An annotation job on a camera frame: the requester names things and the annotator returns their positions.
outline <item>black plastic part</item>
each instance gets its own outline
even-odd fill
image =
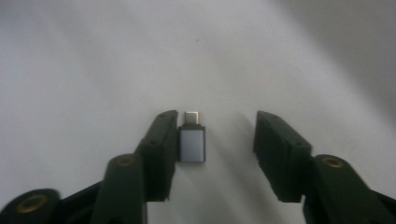
[[[0,213],[0,223],[50,224],[56,222],[59,193],[54,189],[35,189],[10,202]]]
[[[277,198],[284,203],[299,203],[312,158],[311,145],[282,118],[259,111],[254,152]]]
[[[93,205],[102,181],[61,200],[61,220],[64,224],[89,223]]]
[[[143,160],[125,154],[111,160],[93,208],[91,224],[147,223]]]
[[[330,224],[326,210],[318,197],[306,197],[303,211],[307,224]]]
[[[145,161],[147,202],[165,201],[169,197],[177,161],[176,110],[157,116],[135,153]]]
[[[313,160],[313,183],[331,223],[395,224],[395,217],[344,160],[319,155]]]
[[[388,210],[393,214],[394,217],[396,217],[396,200],[378,192],[375,192],[375,194],[376,197],[378,197],[378,199],[381,201],[381,203],[388,208]]]

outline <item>white background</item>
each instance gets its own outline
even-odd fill
[[[170,109],[202,113],[207,162],[149,223],[304,223],[252,153],[257,110],[396,198],[395,76],[394,1],[3,0],[0,205],[97,182]]]

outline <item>brass screw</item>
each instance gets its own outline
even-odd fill
[[[29,198],[23,200],[20,204],[18,204],[17,212],[19,213],[34,212],[35,210],[42,207],[47,202],[47,200],[48,198],[45,195],[42,194],[32,195]]]
[[[116,160],[119,166],[129,166],[134,164],[134,156],[121,156]]]
[[[341,168],[344,166],[340,160],[333,157],[326,157],[323,159],[323,162],[334,168]]]

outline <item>metal screw hole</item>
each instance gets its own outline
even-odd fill
[[[328,164],[331,167],[334,167],[334,168],[341,168],[344,166],[344,164],[341,161],[337,160],[336,158],[332,158],[332,157],[327,157],[327,158],[323,159],[323,162]]]
[[[42,207],[47,202],[47,200],[48,198],[46,195],[43,194],[32,195],[29,198],[23,200],[20,204],[18,204],[17,212],[19,213],[34,212],[35,210]]]
[[[134,164],[134,156],[122,156],[116,160],[116,164],[119,166],[129,166]]]

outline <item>silver adapter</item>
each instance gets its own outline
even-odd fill
[[[179,127],[179,160],[205,161],[205,127],[199,123],[198,112],[186,112],[184,124]]]

